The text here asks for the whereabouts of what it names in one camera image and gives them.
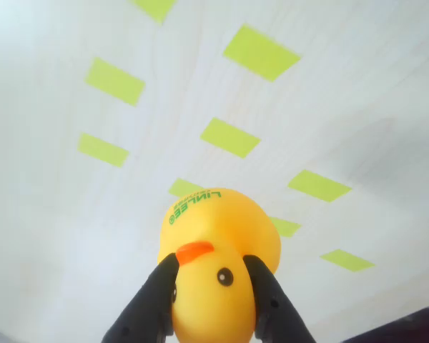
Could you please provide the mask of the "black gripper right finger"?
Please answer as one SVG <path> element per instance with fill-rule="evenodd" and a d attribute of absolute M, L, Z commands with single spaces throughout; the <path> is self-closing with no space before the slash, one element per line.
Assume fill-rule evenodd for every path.
<path fill-rule="evenodd" d="M 255 337 L 262 342 L 315 343 L 309 329 L 280 283 L 255 255 L 243 257 L 255 298 Z"/>

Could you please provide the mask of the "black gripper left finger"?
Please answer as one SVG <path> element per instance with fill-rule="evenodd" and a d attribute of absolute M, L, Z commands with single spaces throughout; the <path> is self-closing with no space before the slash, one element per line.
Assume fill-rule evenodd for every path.
<path fill-rule="evenodd" d="M 168 254 L 102 338 L 106 343 L 165 342 L 174 334 L 172 303 L 179 262 Z"/>

